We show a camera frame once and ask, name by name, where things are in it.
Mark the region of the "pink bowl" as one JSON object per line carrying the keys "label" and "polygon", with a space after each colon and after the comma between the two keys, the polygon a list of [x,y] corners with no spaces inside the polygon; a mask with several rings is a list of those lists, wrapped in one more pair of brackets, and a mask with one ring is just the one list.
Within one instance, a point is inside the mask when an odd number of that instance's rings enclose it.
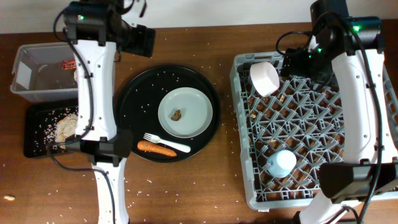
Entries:
{"label": "pink bowl", "polygon": [[269,96],[279,89],[279,74],[269,62],[251,65],[250,77],[256,91],[263,97]]}

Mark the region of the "red snack wrapper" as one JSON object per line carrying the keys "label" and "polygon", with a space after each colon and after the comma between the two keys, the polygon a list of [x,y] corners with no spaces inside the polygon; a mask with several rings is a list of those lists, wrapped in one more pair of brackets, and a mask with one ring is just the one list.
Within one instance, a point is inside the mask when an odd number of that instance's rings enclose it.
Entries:
{"label": "red snack wrapper", "polygon": [[64,60],[62,62],[62,68],[64,70],[75,70],[76,69],[76,61],[75,60]]}

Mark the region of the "grey round plate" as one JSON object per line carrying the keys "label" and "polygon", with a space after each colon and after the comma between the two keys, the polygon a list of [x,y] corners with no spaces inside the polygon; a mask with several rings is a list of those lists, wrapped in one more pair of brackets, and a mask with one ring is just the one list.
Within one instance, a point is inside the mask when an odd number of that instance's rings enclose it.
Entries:
{"label": "grey round plate", "polygon": [[[176,110],[182,117],[178,121],[170,118]],[[162,128],[177,138],[193,138],[205,131],[213,118],[210,99],[200,90],[181,87],[166,94],[159,103],[158,119]]]}

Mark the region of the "light blue plastic cup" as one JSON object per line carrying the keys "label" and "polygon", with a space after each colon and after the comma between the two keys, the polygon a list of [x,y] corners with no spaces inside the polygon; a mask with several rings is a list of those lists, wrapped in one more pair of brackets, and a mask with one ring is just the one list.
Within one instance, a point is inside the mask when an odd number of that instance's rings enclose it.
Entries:
{"label": "light blue plastic cup", "polygon": [[277,178],[287,177],[297,163],[296,156],[289,150],[281,150],[271,155],[267,162],[270,164],[268,171]]}

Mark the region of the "rice and peanut pile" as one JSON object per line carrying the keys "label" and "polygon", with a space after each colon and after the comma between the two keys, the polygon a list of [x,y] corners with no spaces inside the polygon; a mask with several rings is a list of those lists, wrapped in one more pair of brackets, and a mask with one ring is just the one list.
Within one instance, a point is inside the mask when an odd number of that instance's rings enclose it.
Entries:
{"label": "rice and peanut pile", "polygon": [[65,142],[68,137],[75,134],[78,116],[74,113],[66,115],[63,119],[51,124],[44,131],[44,145],[50,143]]}

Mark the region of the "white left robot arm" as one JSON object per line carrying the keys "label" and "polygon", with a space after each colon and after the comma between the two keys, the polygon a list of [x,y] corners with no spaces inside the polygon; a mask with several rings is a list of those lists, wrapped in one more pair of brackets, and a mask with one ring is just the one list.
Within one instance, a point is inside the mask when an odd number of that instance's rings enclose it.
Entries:
{"label": "white left robot arm", "polygon": [[78,121],[74,135],[62,145],[88,156],[94,173],[99,223],[129,223],[124,169],[132,149],[132,132],[116,126],[113,109],[114,66],[123,52],[152,57],[155,30],[132,22],[147,2],[72,1],[58,18],[65,26],[78,83]]}

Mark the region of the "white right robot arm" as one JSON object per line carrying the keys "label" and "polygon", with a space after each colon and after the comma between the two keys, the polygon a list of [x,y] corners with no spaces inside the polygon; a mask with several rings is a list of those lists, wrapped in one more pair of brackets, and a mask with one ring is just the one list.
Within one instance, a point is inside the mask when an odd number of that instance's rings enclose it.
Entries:
{"label": "white right robot arm", "polygon": [[384,95],[384,38],[376,16],[352,17],[345,1],[321,0],[310,7],[312,29],[297,49],[282,52],[280,74],[311,78],[321,86],[336,80],[345,126],[343,161],[324,163],[320,191],[295,215],[296,223],[336,223],[354,213],[361,223],[371,198],[397,185],[397,148]]}

